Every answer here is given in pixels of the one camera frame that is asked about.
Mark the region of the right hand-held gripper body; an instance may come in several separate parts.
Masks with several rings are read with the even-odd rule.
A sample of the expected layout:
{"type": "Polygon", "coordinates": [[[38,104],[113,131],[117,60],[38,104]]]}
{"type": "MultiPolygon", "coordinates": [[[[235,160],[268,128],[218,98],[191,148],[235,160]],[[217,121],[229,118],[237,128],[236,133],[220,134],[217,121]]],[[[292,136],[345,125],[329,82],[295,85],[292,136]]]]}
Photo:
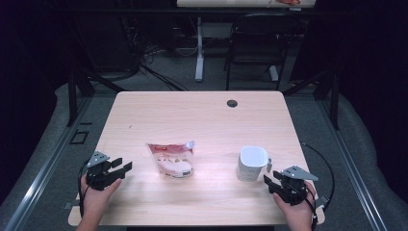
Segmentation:
{"type": "Polygon", "coordinates": [[[283,178],[280,182],[278,195],[290,205],[297,205],[307,197],[306,180],[318,181],[319,178],[298,166],[288,167],[280,173],[283,178]]]}

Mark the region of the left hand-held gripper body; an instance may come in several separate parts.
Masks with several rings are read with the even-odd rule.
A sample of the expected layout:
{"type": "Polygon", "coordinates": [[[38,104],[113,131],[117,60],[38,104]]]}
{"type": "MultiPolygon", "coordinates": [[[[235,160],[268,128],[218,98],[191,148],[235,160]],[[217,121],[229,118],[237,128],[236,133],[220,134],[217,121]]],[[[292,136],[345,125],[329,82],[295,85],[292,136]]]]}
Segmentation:
{"type": "Polygon", "coordinates": [[[110,157],[102,152],[95,151],[87,163],[87,184],[98,191],[103,191],[112,184],[109,170],[112,163],[110,157]]]}

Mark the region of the white cup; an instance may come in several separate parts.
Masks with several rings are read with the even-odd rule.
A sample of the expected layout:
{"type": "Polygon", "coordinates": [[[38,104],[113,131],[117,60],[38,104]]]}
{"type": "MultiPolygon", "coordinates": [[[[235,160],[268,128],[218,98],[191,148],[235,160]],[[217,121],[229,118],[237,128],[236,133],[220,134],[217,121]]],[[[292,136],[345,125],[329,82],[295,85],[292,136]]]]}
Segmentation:
{"type": "Polygon", "coordinates": [[[263,168],[270,173],[271,158],[267,151],[260,146],[244,146],[241,148],[237,165],[237,177],[244,182],[254,182],[258,179],[263,168]]]}

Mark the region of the red and white plastic bag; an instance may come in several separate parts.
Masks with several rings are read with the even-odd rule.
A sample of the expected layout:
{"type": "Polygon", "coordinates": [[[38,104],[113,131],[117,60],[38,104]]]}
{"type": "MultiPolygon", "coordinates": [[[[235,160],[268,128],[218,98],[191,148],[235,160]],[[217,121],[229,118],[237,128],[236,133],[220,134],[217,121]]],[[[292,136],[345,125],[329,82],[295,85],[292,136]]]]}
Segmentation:
{"type": "Polygon", "coordinates": [[[182,144],[149,143],[147,147],[162,175],[172,178],[186,178],[192,175],[194,141],[182,144]]]}

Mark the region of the person's right hand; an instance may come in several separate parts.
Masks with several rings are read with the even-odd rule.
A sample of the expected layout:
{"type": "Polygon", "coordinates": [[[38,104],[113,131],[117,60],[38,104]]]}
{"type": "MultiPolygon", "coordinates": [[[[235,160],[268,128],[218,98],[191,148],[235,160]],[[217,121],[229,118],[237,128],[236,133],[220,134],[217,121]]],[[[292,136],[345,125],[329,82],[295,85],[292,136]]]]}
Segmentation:
{"type": "Polygon", "coordinates": [[[308,190],[307,198],[297,205],[291,206],[290,204],[286,203],[277,193],[272,195],[275,204],[284,214],[288,226],[307,224],[311,225],[312,227],[314,213],[312,211],[312,207],[313,203],[315,202],[316,191],[309,182],[305,182],[305,185],[308,190]]]}

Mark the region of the person's left hand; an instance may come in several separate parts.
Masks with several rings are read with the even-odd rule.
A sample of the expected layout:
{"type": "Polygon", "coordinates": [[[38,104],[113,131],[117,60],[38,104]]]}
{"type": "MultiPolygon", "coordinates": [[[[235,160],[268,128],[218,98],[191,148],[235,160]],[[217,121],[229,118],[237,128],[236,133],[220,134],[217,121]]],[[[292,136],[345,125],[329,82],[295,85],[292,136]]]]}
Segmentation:
{"type": "Polygon", "coordinates": [[[119,188],[122,180],[116,179],[110,186],[103,191],[92,189],[86,181],[86,176],[81,178],[81,190],[84,195],[84,214],[83,219],[96,220],[99,222],[108,208],[111,196],[119,188]]]}

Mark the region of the dark curtain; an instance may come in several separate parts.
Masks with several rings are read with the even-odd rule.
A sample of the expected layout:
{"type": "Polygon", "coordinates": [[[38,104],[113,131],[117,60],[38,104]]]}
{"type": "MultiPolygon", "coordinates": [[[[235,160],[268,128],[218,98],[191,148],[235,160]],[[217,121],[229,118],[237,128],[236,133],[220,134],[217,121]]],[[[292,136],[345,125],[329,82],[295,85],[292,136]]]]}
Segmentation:
{"type": "Polygon", "coordinates": [[[0,0],[0,205],[26,167],[64,84],[64,43],[44,0],[0,0]]]}
{"type": "Polygon", "coordinates": [[[341,93],[373,140],[389,187],[408,203],[408,0],[355,0],[341,93]]]}

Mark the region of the white-legged desk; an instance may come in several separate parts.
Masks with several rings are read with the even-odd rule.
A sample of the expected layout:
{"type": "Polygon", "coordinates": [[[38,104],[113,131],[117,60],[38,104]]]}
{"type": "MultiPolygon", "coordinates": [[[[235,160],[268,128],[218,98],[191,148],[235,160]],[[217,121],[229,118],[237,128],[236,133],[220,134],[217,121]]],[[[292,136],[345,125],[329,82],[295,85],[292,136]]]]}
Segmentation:
{"type": "MultiPolygon", "coordinates": [[[[289,10],[301,12],[312,9],[317,0],[300,0],[300,4],[289,6],[276,0],[176,0],[178,8],[185,10],[289,10]]],[[[209,16],[198,16],[196,25],[197,59],[195,80],[201,82],[204,76],[203,39],[226,39],[232,25],[231,19],[211,19],[209,16]]]]}

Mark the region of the black folding chair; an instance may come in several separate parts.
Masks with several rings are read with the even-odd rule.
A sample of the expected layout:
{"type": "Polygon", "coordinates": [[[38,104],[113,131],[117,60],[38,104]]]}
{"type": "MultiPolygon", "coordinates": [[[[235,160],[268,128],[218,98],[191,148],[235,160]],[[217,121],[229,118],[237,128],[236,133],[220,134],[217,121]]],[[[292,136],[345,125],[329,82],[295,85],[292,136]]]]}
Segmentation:
{"type": "Polygon", "coordinates": [[[224,63],[226,88],[230,87],[231,66],[241,64],[265,66],[266,72],[278,66],[275,87],[278,90],[289,48],[299,27],[300,20],[292,15],[249,13],[240,16],[230,30],[224,63]]]}

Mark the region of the black square floor frame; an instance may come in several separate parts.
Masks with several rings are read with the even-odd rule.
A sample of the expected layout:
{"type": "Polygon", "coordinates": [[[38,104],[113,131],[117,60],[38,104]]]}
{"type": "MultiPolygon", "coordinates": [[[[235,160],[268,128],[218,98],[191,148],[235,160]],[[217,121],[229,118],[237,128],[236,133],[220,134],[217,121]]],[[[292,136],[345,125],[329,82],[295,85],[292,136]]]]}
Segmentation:
{"type": "Polygon", "coordinates": [[[70,139],[70,144],[84,144],[88,138],[88,131],[76,130],[70,139]]]}

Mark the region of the black metal frame post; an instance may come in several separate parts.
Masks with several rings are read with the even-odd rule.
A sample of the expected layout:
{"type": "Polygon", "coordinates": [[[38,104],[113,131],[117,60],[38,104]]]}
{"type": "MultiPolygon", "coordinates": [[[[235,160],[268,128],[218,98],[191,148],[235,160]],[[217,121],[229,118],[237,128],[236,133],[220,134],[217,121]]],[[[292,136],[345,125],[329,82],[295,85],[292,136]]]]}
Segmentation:
{"type": "Polygon", "coordinates": [[[87,68],[73,69],[68,77],[69,120],[67,126],[71,126],[78,116],[77,90],[79,90],[85,97],[94,96],[95,89],[90,82],[91,80],[96,81],[115,92],[124,91],[124,88],[103,78],[94,71],[87,68]]]}
{"type": "Polygon", "coordinates": [[[336,130],[339,130],[338,109],[340,98],[340,76],[336,71],[324,70],[316,76],[307,80],[303,80],[294,87],[289,88],[288,90],[284,90],[283,94],[285,96],[292,95],[315,82],[318,83],[313,93],[313,96],[316,100],[323,100],[328,93],[331,93],[329,119],[333,127],[336,130]]]}

